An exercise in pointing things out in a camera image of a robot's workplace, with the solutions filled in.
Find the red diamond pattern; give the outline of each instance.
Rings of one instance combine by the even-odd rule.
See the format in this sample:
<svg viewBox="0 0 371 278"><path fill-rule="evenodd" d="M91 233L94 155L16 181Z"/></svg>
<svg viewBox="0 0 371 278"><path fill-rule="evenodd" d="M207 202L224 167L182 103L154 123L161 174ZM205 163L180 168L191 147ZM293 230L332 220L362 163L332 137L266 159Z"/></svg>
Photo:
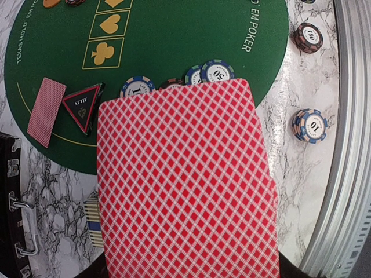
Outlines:
<svg viewBox="0 0 371 278"><path fill-rule="evenodd" d="M278 197L247 81L103 103L97 158L111 277L279 277Z"/></svg>

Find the metal latch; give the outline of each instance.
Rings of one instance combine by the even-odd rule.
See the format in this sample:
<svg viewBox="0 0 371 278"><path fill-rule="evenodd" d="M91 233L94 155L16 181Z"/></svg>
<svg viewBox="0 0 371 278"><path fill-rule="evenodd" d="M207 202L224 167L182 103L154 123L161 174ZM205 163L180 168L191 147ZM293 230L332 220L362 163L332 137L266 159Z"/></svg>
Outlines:
<svg viewBox="0 0 371 278"><path fill-rule="evenodd" d="M19 175L19 159L8 160L8 178Z"/></svg>
<svg viewBox="0 0 371 278"><path fill-rule="evenodd" d="M16 152L22 145L21 138L15 138L14 144L12 146L12 152Z"/></svg>
<svg viewBox="0 0 371 278"><path fill-rule="evenodd" d="M29 278L31 276L31 269L29 265L26 265L23 269L21 269L22 278Z"/></svg>

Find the white marble surface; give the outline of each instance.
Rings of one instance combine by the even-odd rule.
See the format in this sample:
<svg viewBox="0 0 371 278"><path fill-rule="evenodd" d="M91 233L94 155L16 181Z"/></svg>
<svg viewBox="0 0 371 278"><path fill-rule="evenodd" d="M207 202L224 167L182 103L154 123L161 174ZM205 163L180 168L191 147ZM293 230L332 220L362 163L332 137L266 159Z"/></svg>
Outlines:
<svg viewBox="0 0 371 278"><path fill-rule="evenodd" d="M6 101L3 64L12 24L24 0L0 1L0 131L23 139L21 190L35 203L39 254L30 259L34 277L74 277L102 252L89 240L82 201L96 190L96 176L60 167L41 155L22 135ZM300 53L292 41L275 83L257 111L263 124L271 175L280 195L280 250L299 265L321 209L332 162L337 125L339 72L336 26L331 0L304 4L287 0L290 31L307 21L325 39L315 54ZM319 145L295 139L292 115L315 108L328 118L328 137Z"/></svg>
<svg viewBox="0 0 371 278"><path fill-rule="evenodd" d="M257 108L271 175L280 197L279 249L298 266L313 233L329 178L339 106L339 65L332 1L287 3L290 32L302 22L309 22L321 30L325 41L314 54L300 53L289 41L280 73ZM292 116L303 108L318 109L329 121L328 136L318 145L300 142L290 130Z"/></svg>

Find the green felt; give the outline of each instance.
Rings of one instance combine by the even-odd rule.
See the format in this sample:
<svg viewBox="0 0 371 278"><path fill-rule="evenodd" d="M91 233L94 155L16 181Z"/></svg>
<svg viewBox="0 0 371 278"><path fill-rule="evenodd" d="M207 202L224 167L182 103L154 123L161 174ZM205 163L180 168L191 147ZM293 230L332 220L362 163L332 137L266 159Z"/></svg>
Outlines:
<svg viewBox="0 0 371 278"><path fill-rule="evenodd" d="M124 0L115 11L103 0L86 0L75 8L62 1L52 9L45 9L41 0L26 0L6 51L5 86L12 114L32 145L51 160L96 174L97 120L91 137L85 137L61 106L48 149L27 134L29 110L44 77L67 85L66 95L104 82L106 101L119 97L132 76L144 75L159 87L169 78L184 77L196 64L222 59L237 77L249 81L258 105L285 55L288 14L285 0L256 1ZM252 9L259 10L259 20L252 19L252 12L257 13ZM100 24L115 14L120 15L117 31L107 34ZM247 52L242 48L251 22L259 26ZM92 52L102 42L114 48L114 55L96 65Z"/></svg>

